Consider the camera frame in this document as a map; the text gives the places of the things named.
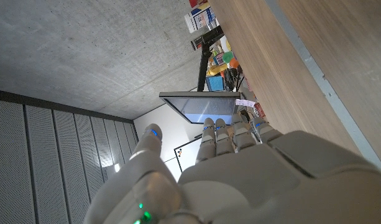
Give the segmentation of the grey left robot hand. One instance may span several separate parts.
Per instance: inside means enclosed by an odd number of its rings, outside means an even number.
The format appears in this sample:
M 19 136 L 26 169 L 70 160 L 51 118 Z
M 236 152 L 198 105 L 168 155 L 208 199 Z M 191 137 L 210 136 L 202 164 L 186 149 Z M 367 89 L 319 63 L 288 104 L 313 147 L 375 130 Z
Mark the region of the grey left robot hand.
M 150 124 L 85 223 L 381 223 L 381 171 L 363 157 L 261 118 L 234 115 L 232 128 L 206 119 L 195 164 L 175 179 Z

